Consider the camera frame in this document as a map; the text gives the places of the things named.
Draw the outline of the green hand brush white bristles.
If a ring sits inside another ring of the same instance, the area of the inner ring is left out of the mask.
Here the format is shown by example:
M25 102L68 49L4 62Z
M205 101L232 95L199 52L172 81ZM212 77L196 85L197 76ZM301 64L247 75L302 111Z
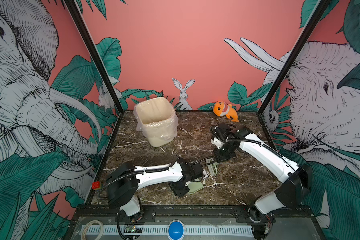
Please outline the green hand brush white bristles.
M217 175L217 173L218 173L218 163L214 162L214 163L208 165L207 167L208 167L208 172L209 172L210 177L213 177L213 176Z

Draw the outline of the beige bin with plastic liner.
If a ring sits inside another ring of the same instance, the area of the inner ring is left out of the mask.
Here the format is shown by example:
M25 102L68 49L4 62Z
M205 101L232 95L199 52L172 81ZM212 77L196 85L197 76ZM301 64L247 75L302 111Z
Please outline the beige bin with plastic liner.
M178 134L178 117L173 105L164 97L136 104L134 116L137 131L142 132L152 147L170 143Z

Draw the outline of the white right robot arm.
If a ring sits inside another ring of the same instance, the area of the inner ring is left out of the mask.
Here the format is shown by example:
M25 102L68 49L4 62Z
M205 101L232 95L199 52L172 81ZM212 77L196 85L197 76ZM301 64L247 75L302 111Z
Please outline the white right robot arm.
M260 196L250 205L248 214L253 222L260 222L274 210L298 208L311 192L312 168L284 157L249 128L221 123L211 126L210 131L218 163L235 157L235 151L246 152L270 170L281 183L278 188Z

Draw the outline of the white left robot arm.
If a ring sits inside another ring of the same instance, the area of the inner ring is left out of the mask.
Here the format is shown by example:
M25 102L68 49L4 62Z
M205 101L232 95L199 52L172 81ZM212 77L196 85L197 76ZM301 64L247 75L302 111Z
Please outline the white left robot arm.
M103 192L107 192L110 208L124 211L132 222L139 221L144 210L140 199L135 193L148 186L168 183L175 196L181 198L186 195L193 183L204 175L204 169L199 162L189 162L177 158L166 165L141 167L132 162L125 162L110 175L102 187L96 191L96 198L100 199Z

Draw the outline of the green plastic dustpan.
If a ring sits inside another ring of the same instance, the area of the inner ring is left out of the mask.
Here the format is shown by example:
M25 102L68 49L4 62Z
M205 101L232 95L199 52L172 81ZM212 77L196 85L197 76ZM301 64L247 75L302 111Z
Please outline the green plastic dustpan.
M197 191L201 190L204 188L204 185L202 182L200 181L196 181L196 182L188 182L187 183L187 187L189 188L189 194L194 194Z

